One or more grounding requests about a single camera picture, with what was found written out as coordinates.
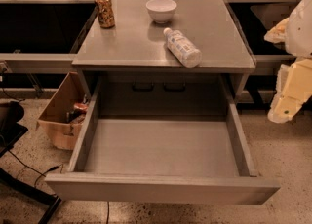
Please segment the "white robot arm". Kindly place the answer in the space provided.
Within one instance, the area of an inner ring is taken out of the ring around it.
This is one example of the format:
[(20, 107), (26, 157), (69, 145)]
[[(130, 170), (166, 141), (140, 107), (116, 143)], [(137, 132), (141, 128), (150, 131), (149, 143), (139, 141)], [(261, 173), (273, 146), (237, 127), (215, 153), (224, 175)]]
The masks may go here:
[(296, 57), (291, 66), (280, 67), (268, 113), (271, 122), (285, 123), (312, 97), (312, 0), (301, 0), (264, 40), (284, 43), (286, 52)]

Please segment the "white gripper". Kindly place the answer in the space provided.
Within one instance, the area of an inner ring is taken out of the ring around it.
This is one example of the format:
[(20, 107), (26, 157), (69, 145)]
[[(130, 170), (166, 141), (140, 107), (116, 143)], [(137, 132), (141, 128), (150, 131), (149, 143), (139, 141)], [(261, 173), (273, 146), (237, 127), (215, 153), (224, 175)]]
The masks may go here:
[[(264, 40), (274, 44), (284, 42), (288, 22), (288, 18), (281, 20), (264, 35)], [(281, 65), (268, 119), (278, 124), (290, 121), (311, 96), (312, 60), (298, 58), (291, 66)]]

